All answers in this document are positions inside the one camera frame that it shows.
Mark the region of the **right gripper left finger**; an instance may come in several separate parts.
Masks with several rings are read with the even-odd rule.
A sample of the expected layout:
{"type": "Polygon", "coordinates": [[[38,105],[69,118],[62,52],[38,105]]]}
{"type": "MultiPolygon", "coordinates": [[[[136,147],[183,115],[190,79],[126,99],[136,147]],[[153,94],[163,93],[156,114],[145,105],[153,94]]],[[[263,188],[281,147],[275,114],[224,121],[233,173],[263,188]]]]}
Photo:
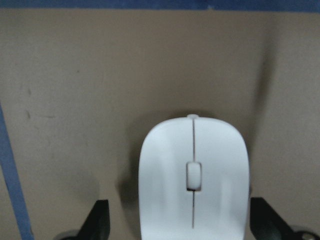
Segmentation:
{"type": "Polygon", "coordinates": [[[107,199],[97,200],[81,228],[75,233],[61,233],[57,240],[108,240],[110,237],[110,209],[107,199]]]}

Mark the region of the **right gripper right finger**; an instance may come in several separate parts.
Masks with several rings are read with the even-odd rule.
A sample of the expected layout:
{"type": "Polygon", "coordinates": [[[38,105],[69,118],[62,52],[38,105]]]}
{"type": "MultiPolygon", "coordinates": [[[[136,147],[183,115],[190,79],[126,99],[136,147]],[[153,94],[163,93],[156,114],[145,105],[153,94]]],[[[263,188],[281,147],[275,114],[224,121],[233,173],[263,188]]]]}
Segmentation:
{"type": "Polygon", "coordinates": [[[250,230],[256,240],[318,240],[309,230],[294,230],[262,197],[250,199],[250,230]]]}

